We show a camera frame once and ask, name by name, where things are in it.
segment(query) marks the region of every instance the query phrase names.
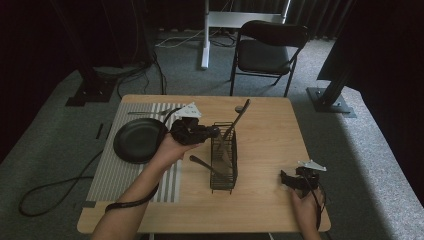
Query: striped placemat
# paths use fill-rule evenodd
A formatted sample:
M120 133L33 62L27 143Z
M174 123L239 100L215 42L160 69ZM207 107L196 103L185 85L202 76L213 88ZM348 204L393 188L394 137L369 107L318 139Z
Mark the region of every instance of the striped placemat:
M128 115L128 112L159 112L165 109L183 107L177 103L121 103L116 113L112 128L106 141L105 149L88 192L87 201L115 201L129 187L145 167L145 164L131 164L122 161L113 150L113 140L118 130L126 123L140 117L155 118L164 121L166 116L157 114ZM177 118L174 114L168 119L166 126L171 129ZM181 178L181 161L177 161L163 176L159 190L153 202L178 202Z

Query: chair backrest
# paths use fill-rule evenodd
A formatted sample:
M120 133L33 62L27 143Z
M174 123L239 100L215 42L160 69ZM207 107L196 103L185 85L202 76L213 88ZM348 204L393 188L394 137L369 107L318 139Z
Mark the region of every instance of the chair backrest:
M238 35L248 36L272 46L303 48L309 40L308 28L294 24L271 23L261 20L249 21L241 27Z

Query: black chair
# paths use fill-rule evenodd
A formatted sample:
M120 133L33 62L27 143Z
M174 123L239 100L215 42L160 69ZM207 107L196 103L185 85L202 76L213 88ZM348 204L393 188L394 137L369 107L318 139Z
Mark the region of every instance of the black chair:
M308 29L304 26L260 20L245 23L237 36L230 96L233 96L236 74L277 78L275 86L282 76L290 73L284 92L284 97L287 97L297 55L308 40ZM291 57L287 47L296 49Z

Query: person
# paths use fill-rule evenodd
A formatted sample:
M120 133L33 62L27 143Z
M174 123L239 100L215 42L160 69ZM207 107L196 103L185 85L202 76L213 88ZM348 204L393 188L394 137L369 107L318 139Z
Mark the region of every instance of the person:
M137 176L134 182L119 197L117 202L132 202L143 199L155 189L163 174L184 153L200 144L184 146L166 134L149 164ZM294 190L290 190L294 214L305 240L320 239L316 224L316 204L312 194L300 199ZM148 202L131 208L107 211L98 222L91 239L134 239L141 224Z

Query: black wire basket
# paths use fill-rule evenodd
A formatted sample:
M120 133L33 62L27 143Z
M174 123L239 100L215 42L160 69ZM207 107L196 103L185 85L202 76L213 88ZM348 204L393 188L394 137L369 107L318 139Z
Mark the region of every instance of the black wire basket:
M210 188L232 192L237 181L237 139L231 122L217 122L220 135L211 139Z

